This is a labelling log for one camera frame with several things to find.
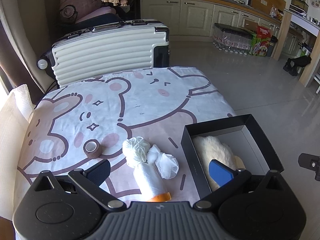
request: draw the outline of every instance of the tape roll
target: tape roll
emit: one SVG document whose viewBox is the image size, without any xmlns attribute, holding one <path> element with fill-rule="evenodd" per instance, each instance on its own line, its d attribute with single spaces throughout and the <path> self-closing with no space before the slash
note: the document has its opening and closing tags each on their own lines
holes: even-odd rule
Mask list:
<svg viewBox="0 0 320 240">
<path fill-rule="evenodd" d="M 83 145 L 83 151 L 90 159 L 96 159 L 102 154 L 102 147 L 96 139 L 88 140 Z"/>
</svg>

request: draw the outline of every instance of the white table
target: white table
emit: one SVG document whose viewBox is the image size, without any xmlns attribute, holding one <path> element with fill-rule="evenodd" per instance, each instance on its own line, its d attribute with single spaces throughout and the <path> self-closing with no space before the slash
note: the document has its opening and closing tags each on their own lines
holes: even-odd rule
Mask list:
<svg viewBox="0 0 320 240">
<path fill-rule="evenodd" d="M 281 51 L 284 46 L 285 39 L 288 35 L 290 22 L 293 22 L 303 29 L 309 31 L 313 35 L 317 37 L 316 43 L 314 45 L 314 48 L 311 53 L 311 63 L 305 67 L 305 70 L 303 71 L 299 81 L 305 86 L 309 86 L 311 81 L 313 80 L 314 76 L 317 73 L 317 70 L 319 68 L 319 61 L 320 61 L 320 27 L 307 19 L 293 13 L 292 11 L 289 11 L 287 9 L 284 9 L 284 15 L 278 35 L 278 43 L 272 53 L 272 57 L 275 60 L 279 60 Z"/>
</svg>

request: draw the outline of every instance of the black box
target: black box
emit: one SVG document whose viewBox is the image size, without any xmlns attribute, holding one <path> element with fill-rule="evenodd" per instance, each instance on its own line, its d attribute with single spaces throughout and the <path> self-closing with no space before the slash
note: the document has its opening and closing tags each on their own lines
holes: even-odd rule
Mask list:
<svg viewBox="0 0 320 240">
<path fill-rule="evenodd" d="M 188 161 L 200 198 L 211 193 L 202 165 L 192 143 L 194 136 L 216 136 L 230 146 L 253 175 L 265 175 L 269 170 L 284 170 L 278 155 L 252 114 L 216 119 L 186 125 L 181 146 Z"/>
</svg>

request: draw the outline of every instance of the gray floor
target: gray floor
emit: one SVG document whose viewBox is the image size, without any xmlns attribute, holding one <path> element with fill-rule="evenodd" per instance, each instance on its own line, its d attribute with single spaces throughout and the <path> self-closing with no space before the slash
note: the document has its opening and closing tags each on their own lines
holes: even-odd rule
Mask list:
<svg viewBox="0 0 320 240">
<path fill-rule="evenodd" d="M 286 61 L 219 51 L 210 42 L 171 42 L 171 65 L 195 66 L 237 114 L 253 114 L 283 166 L 282 175 L 300 200 L 307 225 L 303 240 L 320 239 L 320 182 L 299 167 L 300 153 L 320 155 L 320 93 L 305 88 L 282 67 Z"/>
</svg>

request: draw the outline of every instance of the white suitcase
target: white suitcase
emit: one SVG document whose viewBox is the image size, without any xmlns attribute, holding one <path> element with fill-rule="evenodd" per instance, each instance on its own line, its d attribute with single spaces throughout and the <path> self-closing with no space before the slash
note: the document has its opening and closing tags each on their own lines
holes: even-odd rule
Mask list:
<svg viewBox="0 0 320 240">
<path fill-rule="evenodd" d="M 38 67 L 52 67 L 60 87 L 137 68 L 168 67 L 169 29 L 156 20 L 133 20 L 70 33 L 52 45 Z"/>
</svg>

